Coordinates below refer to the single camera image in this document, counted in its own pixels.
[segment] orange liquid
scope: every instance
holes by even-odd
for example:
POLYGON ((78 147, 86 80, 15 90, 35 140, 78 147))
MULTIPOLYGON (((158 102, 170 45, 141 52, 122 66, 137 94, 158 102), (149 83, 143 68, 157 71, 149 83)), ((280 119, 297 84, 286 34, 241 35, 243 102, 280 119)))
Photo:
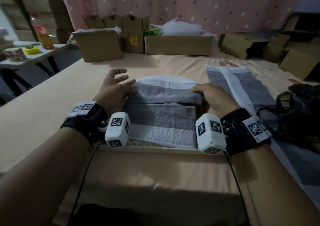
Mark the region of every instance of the orange liquid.
POLYGON ((46 32, 45 34, 41 33, 37 28, 34 28, 37 33, 38 39, 41 42, 42 46, 46 50, 51 50, 54 48, 54 45, 50 39, 49 34, 46 32))

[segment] plastic bottle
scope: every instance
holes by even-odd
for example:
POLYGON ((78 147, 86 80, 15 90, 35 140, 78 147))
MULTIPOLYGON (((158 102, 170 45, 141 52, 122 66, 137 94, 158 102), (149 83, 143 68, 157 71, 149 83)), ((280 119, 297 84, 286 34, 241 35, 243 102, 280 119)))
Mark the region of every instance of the plastic bottle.
POLYGON ((38 19, 38 15, 36 13, 29 13, 31 24, 37 33, 38 39, 41 42, 42 46, 46 50, 50 50, 54 48, 52 40, 48 34, 46 27, 41 23, 38 19))

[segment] black cable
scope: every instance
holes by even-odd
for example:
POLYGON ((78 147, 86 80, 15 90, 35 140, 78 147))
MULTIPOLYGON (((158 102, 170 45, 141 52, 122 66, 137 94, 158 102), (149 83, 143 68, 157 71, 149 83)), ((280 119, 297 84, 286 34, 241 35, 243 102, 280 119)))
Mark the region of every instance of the black cable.
POLYGON ((233 170, 232 164, 231 164, 231 162, 230 162, 230 159, 229 159, 226 151, 223 151, 223 153, 224 153, 224 155, 226 156, 226 159, 227 159, 227 161, 228 161, 228 163, 229 163, 229 165, 230 165, 230 168, 231 168, 233 177, 234 177, 234 179, 235 179, 235 181, 236 181, 237 188, 238 188, 238 191, 239 191, 239 193, 240 193, 241 201, 242 201, 243 207, 244 207, 244 209, 245 209, 245 214, 246 214, 246 218, 247 218, 247 221, 248 221, 248 225, 251 225, 251 224, 250 224, 250 220, 249 220, 249 216, 248 216, 248 212, 247 212, 247 208, 246 208, 246 206, 245 206, 244 198, 243 198, 242 192, 241 192, 241 190, 240 190, 240 186, 239 186, 237 177, 236 177, 236 175, 235 175, 235 172, 234 172, 234 170, 233 170))
POLYGON ((74 211, 75 211, 75 208, 77 207, 77 204, 78 204, 78 200, 79 200, 79 197, 80 197, 80 194, 81 194, 81 191, 82 191, 82 187, 83 187, 83 184, 84 184, 84 181, 85 181, 85 176, 87 175, 87 172, 88 172, 88 169, 89 169, 89 165, 91 163, 91 160, 94 156, 94 153, 97 151, 98 147, 102 144, 103 141, 101 141, 100 143, 98 143, 98 145, 95 147, 94 151, 92 152, 92 155, 90 157, 90 160, 88 162, 88 165, 87 165, 87 168, 86 168, 86 171, 85 171, 85 174, 83 175, 83 178, 82 178, 82 181, 81 181, 81 185, 80 185, 80 188, 79 188, 79 191, 78 191, 78 195, 76 197, 76 200, 75 200, 75 203, 73 205, 73 208, 72 208, 72 211, 71 211, 71 214, 70 214, 70 217, 69 217, 69 220, 68 220, 68 224, 67 226, 70 225, 70 222, 71 222, 71 219, 74 215, 74 211))

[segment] polka dot curtain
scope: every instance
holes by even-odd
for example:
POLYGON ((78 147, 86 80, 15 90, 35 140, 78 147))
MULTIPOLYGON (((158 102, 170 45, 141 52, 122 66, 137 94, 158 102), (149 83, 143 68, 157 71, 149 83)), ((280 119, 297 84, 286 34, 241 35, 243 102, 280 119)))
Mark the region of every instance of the polka dot curtain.
POLYGON ((74 28, 86 29, 83 16, 149 16, 150 23, 201 24, 213 33, 279 29, 300 0, 64 0, 74 28))

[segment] floor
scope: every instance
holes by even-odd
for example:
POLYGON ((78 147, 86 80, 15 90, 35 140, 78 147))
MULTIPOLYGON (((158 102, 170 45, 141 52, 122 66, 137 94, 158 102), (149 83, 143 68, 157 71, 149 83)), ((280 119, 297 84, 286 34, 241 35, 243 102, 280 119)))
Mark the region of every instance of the floor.
MULTIPOLYGON (((64 50, 54 55, 54 59, 60 71, 74 64, 81 58, 82 56, 79 50, 64 50)), ((47 60, 42 61, 42 64, 53 72, 47 60)), ((33 87, 49 78, 49 76, 37 66, 26 66, 16 71, 16 73, 28 83, 30 83, 33 87)), ((23 92, 26 91, 26 89, 22 85, 20 85, 19 83, 17 84, 23 92)), ((12 91, 9 89, 2 78, 0 78, 0 95, 7 102, 15 98, 15 95, 12 93, 12 91)))

